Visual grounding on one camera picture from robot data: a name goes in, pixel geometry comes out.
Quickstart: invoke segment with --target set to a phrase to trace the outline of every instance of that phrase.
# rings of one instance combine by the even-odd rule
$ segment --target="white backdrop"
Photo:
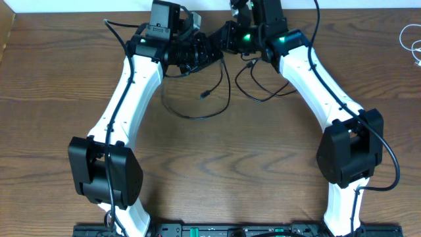
[[[229,10],[230,0],[171,0],[189,10]],[[16,13],[150,11],[152,0],[5,0]],[[421,0],[319,0],[325,9],[421,8]],[[313,0],[282,0],[284,9],[312,9]]]

